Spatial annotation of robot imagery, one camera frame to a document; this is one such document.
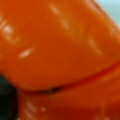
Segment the orange curved part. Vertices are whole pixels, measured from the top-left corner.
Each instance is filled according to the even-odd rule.
[[[0,70],[21,120],[118,120],[119,51],[119,28],[93,0],[0,1]]]
[[[120,64],[53,94],[18,92],[22,120],[119,120]]]
[[[0,1],[2,73],[23,90],[83,80],[120,60],[119,29],[89,0]]]

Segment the glossy orange object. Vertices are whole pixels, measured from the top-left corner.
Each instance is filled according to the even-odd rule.
[[[119,28],[93,0],[0,1],[0,69],[21,120],[118,120],[119,51]]]

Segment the orange plastic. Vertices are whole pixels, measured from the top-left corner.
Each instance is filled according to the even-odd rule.
[[[93,0],[0,1],[0,69],[20,120],[118,120],[119,51],[119,28]]]

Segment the orange surface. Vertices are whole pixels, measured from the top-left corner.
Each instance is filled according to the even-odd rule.
[[[48,110],[37,120],[118,120],[119,33],[93,0],[1,0],[0,69],[28,92],[19,95],[21,119],[30,100]],[[61,86],[53,96],[35,93]]]

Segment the orange toy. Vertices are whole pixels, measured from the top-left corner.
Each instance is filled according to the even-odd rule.
[[[119,51],[93,0],[0,1],[0,69],[20,120],[119,120]]]

